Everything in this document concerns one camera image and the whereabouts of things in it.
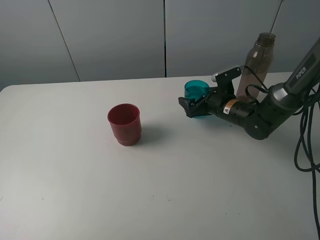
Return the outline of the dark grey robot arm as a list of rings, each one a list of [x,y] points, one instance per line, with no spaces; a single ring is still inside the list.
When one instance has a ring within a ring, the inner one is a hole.
[[[320,82],[320,42],[316,41],[286,82],[266,88],[249,84],[266,94],[262,102],[250,96],[250,102],[236,98],[233,79],[239,77],[243,67],[237,66],[214,75],[215,87],[199,99],[179,97],[179,105],[189,118],[215,115],[238,125],[256,140],[266,139],[297,110],[319,101],[320,93],[311,94]]]

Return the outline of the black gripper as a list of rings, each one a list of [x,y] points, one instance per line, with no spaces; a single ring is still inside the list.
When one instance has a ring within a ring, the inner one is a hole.
[[[206,96],[198,99],[179,97],[178,103],[186,109],[188,118],[214,115],[223,120],[238,119],[238,99],[234,94],[210,91]]]

